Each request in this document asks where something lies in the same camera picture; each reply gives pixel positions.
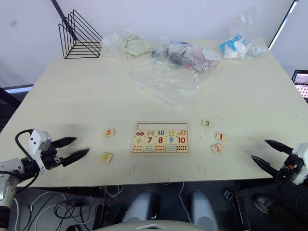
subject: white table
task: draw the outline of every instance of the white table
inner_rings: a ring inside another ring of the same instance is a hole
[[[217,50],[220,41],[191,41]],[[129,61],[64,60],[51,64],[0,134],[1,160],[24,157],[14,142],[27,128],[48,131],[53,139],[76,136],[60,156],[90,147],[81,160],[40,176],[33,186],[94,186],[167,181],[267,178],[250,155],[280,168],[286,154],[264,139],[290,147],[307,141],[308,105],[271,53],[246,62],[223,61],[220,68],[191,96],[184,108],[170,106],[127,75],[144,55]],[[214,127],[201,126],[211,119]],[[190,155],[130,154],[136,121],[189,123]],[[115,128],[113,138],[104,138]],[[224,153],[214,155],[216,132],[229,136]],[[27,135],[21,137],[26,146]],[[110,164],[99,162],[102,152],[114,153]]]

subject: robotic arm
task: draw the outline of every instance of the robotic arm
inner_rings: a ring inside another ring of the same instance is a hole
[[[28,141],[30,154],[19,143],[18,137],[23,133],[30,133]],[[83,149],[70,154],[67,158],[57,156],[56,148],[69,145],[76,137],[64,137],[62,139],[51,141],[51,136],[46,131],[25,130],[18,133],[15,141],[27,157],[23,159],[11,159],[0,162],[0,231],[8,229],[10,208],[12,206],[15,193],[29,187],[39,176],[47,170],[51,170],[59,165],[63,167],[81,159],[89,149]],[[19,191],[16,186],[33,178],[32,181]]]
[[[308,187],[308,143],[298,143],[295,148],[290,148],[277,141],[265,140],[265,142],[289,156],[280,170],[276,170],[267,161],[251,155],[259,167],[272,175],[278,182],[290,180],[295,185],[303,184]]]

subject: black wire rack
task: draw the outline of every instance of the black wire rack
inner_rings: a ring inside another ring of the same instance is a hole
[[[76,10],[58,26],[65,59],[100,56],[102,36]]]

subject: clear plastic bag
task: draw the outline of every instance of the clear plastic bag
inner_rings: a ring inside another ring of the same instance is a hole
[[[103,38],[102,57],[131,59],[153,51],[153,46],[130,29],[114,31]]]
[[[242,13],[231,24],[229,40],[219,46],[225,59],[246,60],[268,51],[254,40],[253,15],[253,12]]]
[[[186,42],[160,41],[152,58],[140,63],[129,75],[168,102],[184,106],[220,61],[221,56],[215,51]]]

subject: wooden puzzle board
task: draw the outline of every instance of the wooden puzzle board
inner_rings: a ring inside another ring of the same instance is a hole
[[[137,123],[132,153],[188,153],[187,123]]]

